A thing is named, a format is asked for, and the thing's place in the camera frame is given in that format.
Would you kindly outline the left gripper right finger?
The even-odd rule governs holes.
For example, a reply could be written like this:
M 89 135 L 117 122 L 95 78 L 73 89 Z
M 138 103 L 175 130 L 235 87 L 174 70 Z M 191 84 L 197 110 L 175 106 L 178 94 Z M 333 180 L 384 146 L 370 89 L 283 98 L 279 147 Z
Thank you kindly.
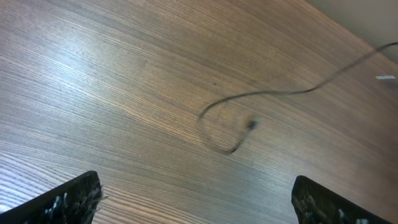
M 391 224 L 304 175 L 296 177 L 291 202 L 299 224 Z

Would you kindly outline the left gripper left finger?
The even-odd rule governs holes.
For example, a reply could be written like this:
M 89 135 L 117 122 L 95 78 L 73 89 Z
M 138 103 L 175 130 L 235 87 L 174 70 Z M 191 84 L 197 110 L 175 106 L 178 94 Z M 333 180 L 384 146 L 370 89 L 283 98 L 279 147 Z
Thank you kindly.
M 90 170 L 2 213 L 1 223 L 91 223 L 102 199 L 98 173 Z

